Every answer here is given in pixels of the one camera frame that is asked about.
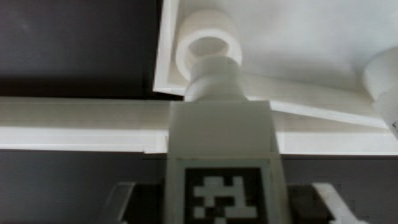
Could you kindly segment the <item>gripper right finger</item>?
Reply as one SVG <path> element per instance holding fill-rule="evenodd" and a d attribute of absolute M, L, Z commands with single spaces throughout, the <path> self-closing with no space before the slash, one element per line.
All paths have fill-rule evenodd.
<path fill-rule="evenodd" d="M 370 224 L 349 208 L 331 183 L 288 186 L 294 224 Z"/>

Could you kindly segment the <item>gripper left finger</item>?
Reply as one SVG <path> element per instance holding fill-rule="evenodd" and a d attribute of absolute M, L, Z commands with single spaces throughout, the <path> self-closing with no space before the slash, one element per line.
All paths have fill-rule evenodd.
<path fill-rule="evenodd" d="M 120 182 L 112 188 L 98 224 L 164 224 L 164 184 Z"/>

